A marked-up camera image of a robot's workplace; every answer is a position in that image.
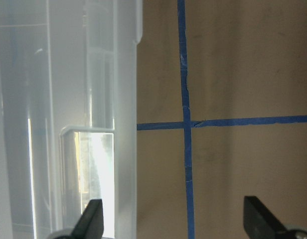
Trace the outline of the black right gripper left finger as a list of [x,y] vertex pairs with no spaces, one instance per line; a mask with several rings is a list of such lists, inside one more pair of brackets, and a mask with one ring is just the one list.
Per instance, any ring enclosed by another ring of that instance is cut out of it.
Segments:
[[92,199],[74,227],[73,239],[101,239],[104,233],[103,203]]

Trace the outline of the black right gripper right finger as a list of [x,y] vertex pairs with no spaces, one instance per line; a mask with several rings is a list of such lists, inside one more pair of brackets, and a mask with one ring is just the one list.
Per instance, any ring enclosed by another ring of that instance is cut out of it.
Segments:
[[281,239],[288,231],[256,196],[244,197],[244,230],[250,239]]

